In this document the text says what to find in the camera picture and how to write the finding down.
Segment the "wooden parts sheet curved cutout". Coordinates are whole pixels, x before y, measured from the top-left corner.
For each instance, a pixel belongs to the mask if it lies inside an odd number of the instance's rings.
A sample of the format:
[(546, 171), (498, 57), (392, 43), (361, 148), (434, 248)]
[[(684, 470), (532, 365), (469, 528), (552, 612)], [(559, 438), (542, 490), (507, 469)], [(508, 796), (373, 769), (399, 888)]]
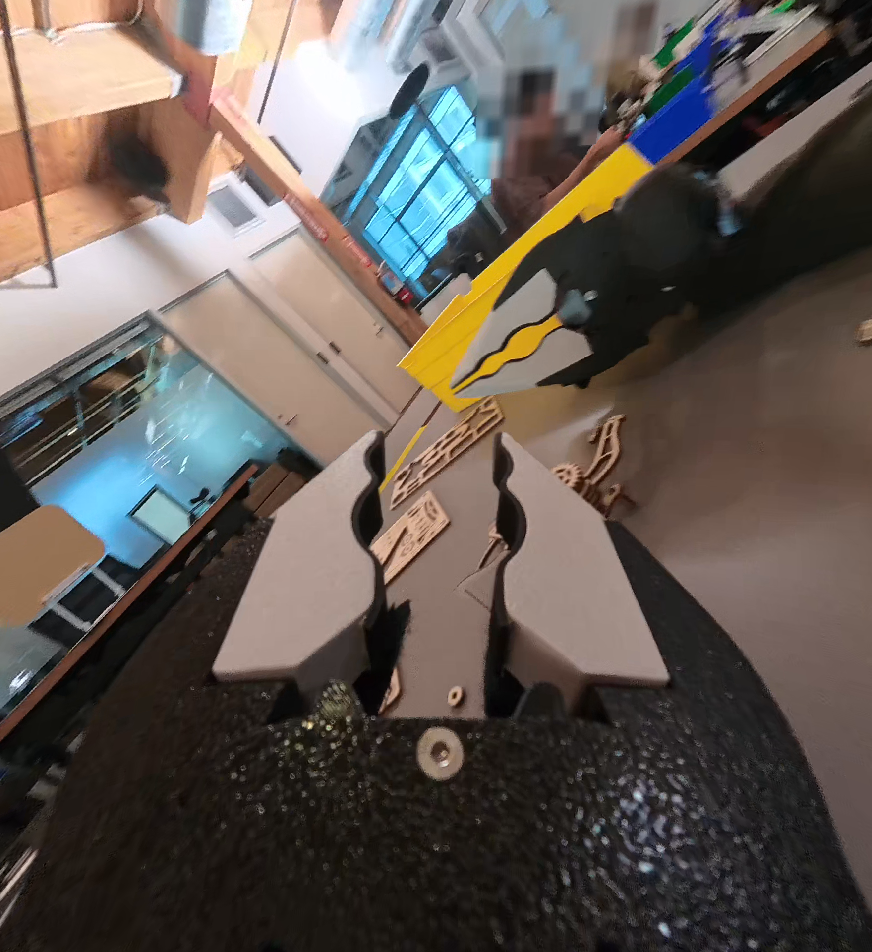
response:
[(372, 542), (370, 550), (382, 566), (383, 582), (388, 586), (418, 558), (444, 530), (450, 518), (431, 491), (399, 517)]

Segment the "wooden model frame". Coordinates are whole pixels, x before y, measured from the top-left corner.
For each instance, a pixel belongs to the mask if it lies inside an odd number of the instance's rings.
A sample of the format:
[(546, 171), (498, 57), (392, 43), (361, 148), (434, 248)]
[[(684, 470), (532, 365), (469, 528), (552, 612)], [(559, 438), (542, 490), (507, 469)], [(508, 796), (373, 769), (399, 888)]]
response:
[[(636, 501), (624, 488), (622, 482), (610, 482), (622, 455), (620, 431), (625, 420), (624, 414), (608, 417), (602, 420), (586, 437), (587, 443), (593, 448), (591, 462), (583, 468), (586, 470), (590, 488), (587, 498), (576, 495), (594, 507), (606, 520), (611, 517), (618, 504), (627, 508), (637, 507)], [(492, 443), (492, 478), (493, 485), (499, 494), (499, 502), (495, 518), (488, 528), (488, 545), (477, 563), (477, 571), (488, 567), (493, 557), (508, 547), (506, 537), (500, 530), (500, 523), (505, 520), (501, 490), (503, 464), (500, 461), (500, 446), (501, 437), (494, 437)]]

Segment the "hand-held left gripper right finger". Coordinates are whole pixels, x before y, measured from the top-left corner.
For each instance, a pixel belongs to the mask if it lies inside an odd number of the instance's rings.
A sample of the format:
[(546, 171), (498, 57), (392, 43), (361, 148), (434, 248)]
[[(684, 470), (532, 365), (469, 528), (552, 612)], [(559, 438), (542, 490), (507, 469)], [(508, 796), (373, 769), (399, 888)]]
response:
[(670, 673), (604, 517), (507, 433), (493, 440), (495, 570), (486, 714), (509, 717), (537, 686), (593, 712), (601, 688), (665, 689)]

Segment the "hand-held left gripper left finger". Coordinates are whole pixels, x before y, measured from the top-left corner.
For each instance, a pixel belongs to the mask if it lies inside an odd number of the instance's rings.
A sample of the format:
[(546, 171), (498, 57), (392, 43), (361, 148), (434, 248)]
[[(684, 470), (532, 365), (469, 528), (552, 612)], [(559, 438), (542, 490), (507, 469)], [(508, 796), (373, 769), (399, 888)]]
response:
[(385, 608), (370, 550), (382, 528), (384, 434), (370, 430), (279, 508), (213, 663), (219, 684), (289, 682), (311, 696), (370, 670)]

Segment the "small green plastic bin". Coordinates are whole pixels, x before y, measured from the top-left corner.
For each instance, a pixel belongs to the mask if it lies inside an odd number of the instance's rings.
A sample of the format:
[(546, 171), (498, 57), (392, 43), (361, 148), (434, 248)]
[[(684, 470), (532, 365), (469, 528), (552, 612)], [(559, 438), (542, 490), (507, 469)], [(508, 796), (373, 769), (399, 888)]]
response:
[(693, 50), (703, 40), (704, 28), (691, 19), (672, 31), (652, 60), (659, 69), (658, 86), (646, 101), (645, 115), (652, 117), (662, 110), (694, 77), (687, 64)]

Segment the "desk with brown edge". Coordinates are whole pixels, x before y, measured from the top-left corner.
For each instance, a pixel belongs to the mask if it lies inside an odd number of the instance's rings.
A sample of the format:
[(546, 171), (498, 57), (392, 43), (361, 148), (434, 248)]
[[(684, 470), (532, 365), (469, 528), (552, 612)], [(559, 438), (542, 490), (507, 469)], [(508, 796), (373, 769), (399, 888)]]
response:
[[(204, 513), (197, 517), (177, 541), (166, 546), (145, 566), (144, 572), (135, 584), (109, 607), (72, 648), (66, 651), (61, 660), (47, 674), (37, 679), (35, 684), (28, 687), (25, 698), (0, 721), (0, 745), (103, 640), (109, 638), (128, 619), (134, 619), (148, 608), (151, 602), (165, 590), (168, 579), (172, 575), (179, 576), (187, 568), (188, 560), (194, 551), (198, 551), (200, 555), (210, 555), (208, 546), (213, 541), (226, 540), (218, 526), (223, 515), (233, 514), (243, 520), (249, 516), (240, 501), (246, 497), (248, 487), (258, 471), (259, 467), (254, 463), (249, 463), (239, 471), (217, 500), (206, 506)], [(3, 770), (1, 758), (0, 770)]]

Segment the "wall ventilation grille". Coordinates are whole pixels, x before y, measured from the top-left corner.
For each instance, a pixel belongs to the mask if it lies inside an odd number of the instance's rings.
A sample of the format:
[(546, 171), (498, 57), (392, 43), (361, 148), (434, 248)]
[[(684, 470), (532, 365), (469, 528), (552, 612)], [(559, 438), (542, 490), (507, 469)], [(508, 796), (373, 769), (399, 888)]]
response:
[(251, 232), (265, 223), (241, 183), (227, 181), (216, 186), (207, 196), (207, 207), (234, 236)]

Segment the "dark jacket on chair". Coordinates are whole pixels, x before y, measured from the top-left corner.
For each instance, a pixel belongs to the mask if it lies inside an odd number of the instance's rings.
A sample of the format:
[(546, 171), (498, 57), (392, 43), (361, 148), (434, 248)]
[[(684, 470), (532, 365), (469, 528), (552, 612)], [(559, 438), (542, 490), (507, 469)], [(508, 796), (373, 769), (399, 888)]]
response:
[(450, 276), (475, 279), (505, 250), (502, 235), (480, 219), (466, 219), (446, 234)]

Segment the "black floor lamp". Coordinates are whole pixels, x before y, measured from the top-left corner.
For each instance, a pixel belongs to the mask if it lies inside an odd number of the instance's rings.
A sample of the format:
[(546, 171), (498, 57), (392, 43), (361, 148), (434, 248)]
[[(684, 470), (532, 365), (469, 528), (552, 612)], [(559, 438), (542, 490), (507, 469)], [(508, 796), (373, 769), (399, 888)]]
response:
[(420, 63), (408, 73), (391, 101), (389, 119), (393, 121), (402, 119), (418, 104), (419, 97), (429, 82), (430, 74), (430, 65), (427, 62)]

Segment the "yellow plastic bin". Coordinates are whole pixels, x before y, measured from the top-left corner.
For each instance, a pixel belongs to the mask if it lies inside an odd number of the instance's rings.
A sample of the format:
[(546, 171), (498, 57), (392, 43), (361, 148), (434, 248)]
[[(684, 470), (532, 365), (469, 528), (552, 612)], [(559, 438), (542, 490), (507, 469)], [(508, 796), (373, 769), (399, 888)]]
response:
[(538, 244), (573, 220), (586, 222), (612, 208), (652, 169), (632, 145), (621, 145), (489, 265), (469, 292), (448, 304), (408, 351), (400, 368), (453, 411), (475, 404), (475, 397), (455, 395), (451, 378), (515, 268)]

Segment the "large glass window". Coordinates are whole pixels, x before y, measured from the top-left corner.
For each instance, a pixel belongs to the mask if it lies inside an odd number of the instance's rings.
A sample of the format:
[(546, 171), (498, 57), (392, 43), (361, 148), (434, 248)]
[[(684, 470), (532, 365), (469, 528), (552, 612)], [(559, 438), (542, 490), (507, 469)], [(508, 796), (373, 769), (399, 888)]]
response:
[(504, 224), (483, 177), (466, 86), (424, 93), (397, 121), (356, 131), (322, 201), (378, 263), (424, 300), (450, 276), (446, 234), (466, 219)]

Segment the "yellow tape stripe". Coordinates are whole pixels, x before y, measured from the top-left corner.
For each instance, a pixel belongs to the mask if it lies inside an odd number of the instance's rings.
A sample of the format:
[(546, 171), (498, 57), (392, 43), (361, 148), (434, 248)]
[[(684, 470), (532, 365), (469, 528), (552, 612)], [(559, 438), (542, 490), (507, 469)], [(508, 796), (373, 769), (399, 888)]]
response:
[(422, 436), (424, 435), (425, 430), (427, 429), (427, 427), (428, 427), (428, 424), (425, 423), (425, 424), (424, 424), (423, 426), (421, 426), (421, 427), (416, 431), (416, 433), (409, 439), (409, 441), (407, 442), (405, 448), (404, 448), (403, 451), (401, 452), (400, 456), (395, 460), (393, 466), (390, 468), (390, 470), (387, 472), (386, 476), (384, 477), (384, 479), (383, 479), (383, 481), (382, 481), (382, 483), (381, 483), (381, 485), (380, 485), (380, 487), (379, 487), (379, 494), (380, 494), (380, 495), (382, 495), (382, 493), (385, 491), (385, 489), (389, 486), (389, 484), (393, 481), (393, 479), (394, 479), (394, 478), (397, 476), (397, 474), (400, 472), (401, 468), (404, 466), (404, 464), (405, 464), (405, 462), (406, 462), (406, 460), (407, 460), (407, 457), (410, 455), (410, 453), (412, 452), (413, 448), (417, 445), (418, 441), (422, 438)]

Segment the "recycling bin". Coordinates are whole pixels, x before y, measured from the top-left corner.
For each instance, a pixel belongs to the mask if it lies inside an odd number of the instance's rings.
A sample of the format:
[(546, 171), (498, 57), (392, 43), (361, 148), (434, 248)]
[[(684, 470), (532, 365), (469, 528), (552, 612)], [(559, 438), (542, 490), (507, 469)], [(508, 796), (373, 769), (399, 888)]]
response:
[(430, 315), (435, 320), (457, 296), (470, 292), (472, 284), (473, 279), (466, 272), (448, 278), (420, 306), (420, 314)]

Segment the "tan rounded board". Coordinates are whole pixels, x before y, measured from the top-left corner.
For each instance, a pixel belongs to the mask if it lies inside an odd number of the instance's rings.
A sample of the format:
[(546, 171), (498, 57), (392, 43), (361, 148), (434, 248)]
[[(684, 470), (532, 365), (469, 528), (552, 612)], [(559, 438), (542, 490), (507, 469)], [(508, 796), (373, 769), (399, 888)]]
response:
[(61, 506), (40, 506), (0, 532), (0, 627), (30, 624), (106, 555), (103, 539)]

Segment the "wooden support post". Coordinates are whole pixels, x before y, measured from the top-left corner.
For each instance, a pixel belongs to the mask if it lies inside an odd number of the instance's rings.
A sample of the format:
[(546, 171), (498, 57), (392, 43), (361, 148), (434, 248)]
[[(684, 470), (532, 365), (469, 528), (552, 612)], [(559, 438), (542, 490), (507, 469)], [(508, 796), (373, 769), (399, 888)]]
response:
[(360, 293), (394, 327), (409, 346), (426, 330), (414, 308), (394, 299), (377, 277), (375, 262), (329, 208), (303, 182), (278, 148), (249, 119), (226, 89), (212, 93), (208, 121), (211, 128), (237, 149), (245, 164), (299, 219)]

